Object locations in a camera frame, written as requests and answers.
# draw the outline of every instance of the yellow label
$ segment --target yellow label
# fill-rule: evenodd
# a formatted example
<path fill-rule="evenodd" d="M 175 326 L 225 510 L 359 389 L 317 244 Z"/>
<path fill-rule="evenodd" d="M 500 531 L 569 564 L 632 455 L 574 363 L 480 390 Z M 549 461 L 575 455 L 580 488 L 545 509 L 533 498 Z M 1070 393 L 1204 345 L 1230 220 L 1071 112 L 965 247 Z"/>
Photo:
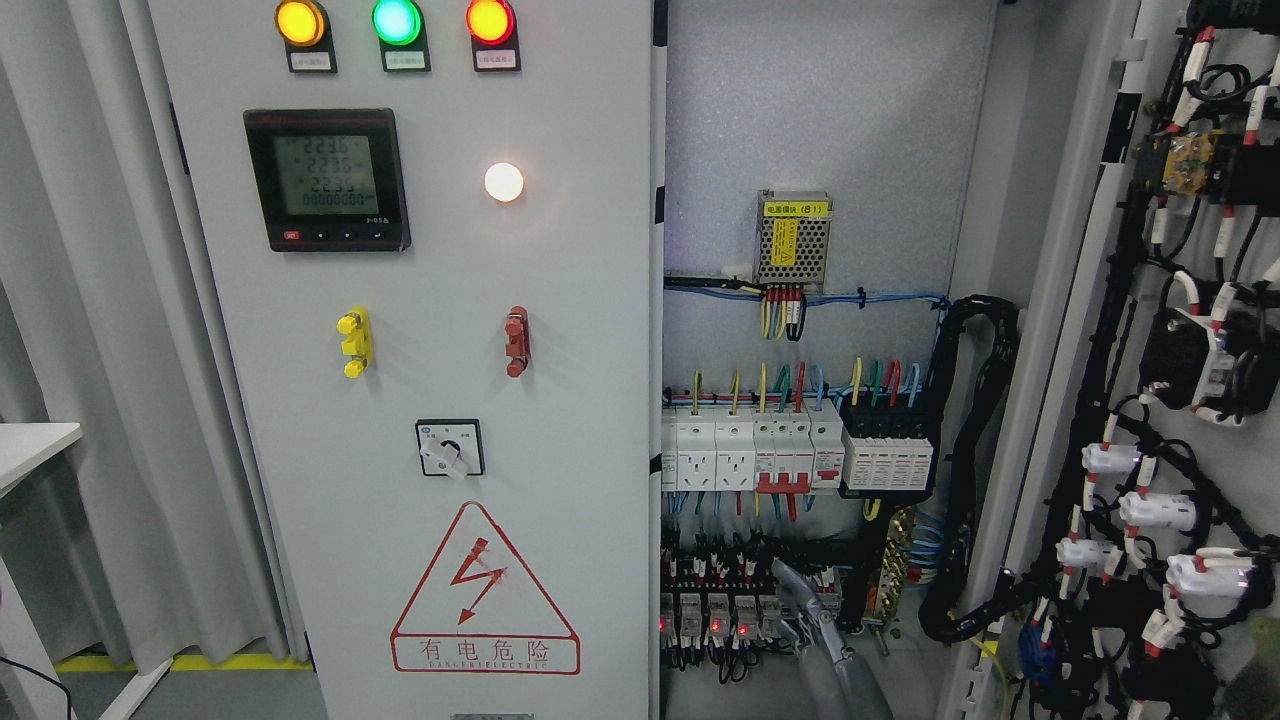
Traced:
<path fill-rule="evenodd" d="M 776 218 L 773 220 L 773 252 L 769 255 L 769 264 L 778 268 L 795 265 L 799 238 L 799 218 Z"/>
<path fill-rule="evenodd" d="M 826 218 L 831 214 L 831 202 L 826 200 L 771 200 L 764 204 L 765 218 Z"/>

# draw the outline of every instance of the lightning bolt symbol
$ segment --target lightning bolt symbol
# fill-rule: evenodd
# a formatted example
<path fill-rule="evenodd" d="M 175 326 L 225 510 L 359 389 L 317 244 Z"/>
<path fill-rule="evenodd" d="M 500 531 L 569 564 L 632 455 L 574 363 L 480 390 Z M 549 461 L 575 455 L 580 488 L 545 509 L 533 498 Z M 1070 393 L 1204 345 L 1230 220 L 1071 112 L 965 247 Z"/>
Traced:
<path fill-rule="evenodd" d="M 489 541 L 484 538 L 476 538 L 476 543 L 471 546 L 471 552 L 467 553 L 467 559 L 462 561 L 462 566 L 458 568 L 458 571 L 453 574 L 453 580 L 449 582 L 449 587 L 452 587 L 452 585 L 461 585 L 462 583 L 470 583 L 472 580 L 479 580 L 481 578 L 489 578 L 489 583 L 485 584 L 484 589 L 480 591 L 480 594 L 477 594 L 476 598 L 471 602 L 471 607 L 462 609 L 462 614 L 458 615 L 458 625 L 475 618 L 476 605 L 480 605 L 480 600 L 484 598 L 484 596 L 488 594 L 490 589 L 493 589 L 493 585 L 498 584 L 498 582 L 502 580 L 503 574 L 507 573 L 506 568 L 498 568 L 497 570 L 490 570 L 489 568 L 485 566 L 485 564 L 480 560 L 480 553 L 483 553 L 486 547 L 489 547 Z M 484 571 L 472 573 L 467 575 L 467 570 L 471 569 L 472 565 L 480 565 L 480 568 L 484 568 Z"/>

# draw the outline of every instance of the floor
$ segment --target floor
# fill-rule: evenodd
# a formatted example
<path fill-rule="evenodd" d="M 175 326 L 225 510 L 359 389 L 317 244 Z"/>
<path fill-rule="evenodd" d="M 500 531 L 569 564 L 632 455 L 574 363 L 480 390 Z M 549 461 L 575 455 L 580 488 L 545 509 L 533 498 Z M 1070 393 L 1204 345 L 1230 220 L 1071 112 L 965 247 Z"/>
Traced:
<path fill-rule="evenodd" d="M 243 652 L 265 652 L 250 646 Z M 123 673 L 60 673 L 78 720 L 96 720 L 133 678 Z M 17 714 L 0 691 L 0 719 Z M 136 720 L 325 720 L 311 670 L 170 671 L 133 714 Z"/>

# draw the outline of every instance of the yellow floor tape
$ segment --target yellow floor tape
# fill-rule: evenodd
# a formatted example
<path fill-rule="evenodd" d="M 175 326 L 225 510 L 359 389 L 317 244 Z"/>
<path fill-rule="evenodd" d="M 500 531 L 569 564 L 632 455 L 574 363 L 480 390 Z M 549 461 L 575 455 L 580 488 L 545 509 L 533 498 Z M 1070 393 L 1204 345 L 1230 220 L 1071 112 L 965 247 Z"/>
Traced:
<path fill-rule="evenodd" d="M 137 666 L 127 662 L 116 666 L 110 657 L 102 655 L 77 655 L 54 666 L 59 673 L 136 673 Z M 210 662 L 204 655 L 178 655 L 173 659 L 170 673 L 192 673 L 197 670 L 311 670 L 310 662 L 292 657 L 276 660 L 268 653 L 233 655 L 225 662 Z"/>

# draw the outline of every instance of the meter display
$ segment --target meter display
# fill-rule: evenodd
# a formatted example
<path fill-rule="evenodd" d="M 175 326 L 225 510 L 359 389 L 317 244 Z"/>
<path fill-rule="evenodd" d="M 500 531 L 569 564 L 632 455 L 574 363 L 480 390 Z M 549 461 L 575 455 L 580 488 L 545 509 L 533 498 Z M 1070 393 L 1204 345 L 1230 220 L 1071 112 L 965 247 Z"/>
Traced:
<path fill-rule="evenodd" d="M 408 247 L 389 109 L 250 110 L 244 131 L 271 250 Z"/>
<path fill-rule="evenodd" d="M 275 167 L 291 215 L 378 214 L 369 138 L 360 135 L 275 137 Z"/>

